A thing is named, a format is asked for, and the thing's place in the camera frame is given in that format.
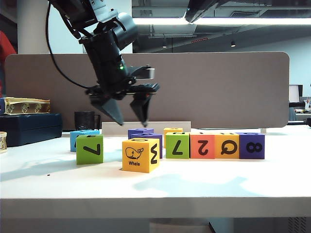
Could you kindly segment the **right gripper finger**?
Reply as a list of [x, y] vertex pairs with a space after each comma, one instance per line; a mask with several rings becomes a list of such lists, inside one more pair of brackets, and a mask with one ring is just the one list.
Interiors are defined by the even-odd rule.
[[224, 0], [205, 0], [202, 5], [201, 17], [215, 17], [215, 9], [224, 3]]
[[189, 23], [194, 23], [206, 10], [206, 3], [206, 0], [189, 0], [184, 19]]

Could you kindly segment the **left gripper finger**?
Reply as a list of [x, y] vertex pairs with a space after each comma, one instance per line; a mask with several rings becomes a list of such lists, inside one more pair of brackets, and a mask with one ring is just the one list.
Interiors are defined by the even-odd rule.
[[115, 99], [90, 96], [90, 102], [93, 107], [110, 117], [114, 122], [123, 125], [123, 116]]
[[149, 120], [149, 104], [150, 100], [153, 95], [155, 95], [155, 92], [136, 92], [132, 93], [133, 101], [130, 103], [130, 106], [137, 116], [138, 120], [141, 122], [141, 124], [144, 127], [148, 126], [148, 120]]

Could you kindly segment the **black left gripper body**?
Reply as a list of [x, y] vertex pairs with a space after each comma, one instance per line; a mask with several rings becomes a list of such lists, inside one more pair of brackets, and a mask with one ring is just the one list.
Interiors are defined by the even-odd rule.
[[123, 90], [112, 93], [104, 92], [99, 85], [86, 90], [91, 101], [122, 100], [125, 96], [133, 96], [134, 100], [145, 100], [154, 95], [160, 88], [158, 83], [129, 85]]

